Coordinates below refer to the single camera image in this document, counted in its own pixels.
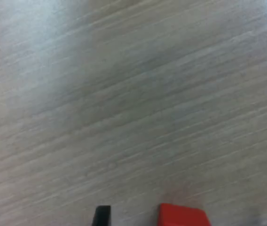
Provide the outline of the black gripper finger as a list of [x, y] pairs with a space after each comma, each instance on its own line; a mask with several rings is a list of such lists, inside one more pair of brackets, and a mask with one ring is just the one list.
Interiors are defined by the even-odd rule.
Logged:
[[92, 226], [111, 226], [111, 206], [97, 206], [94, 212]]

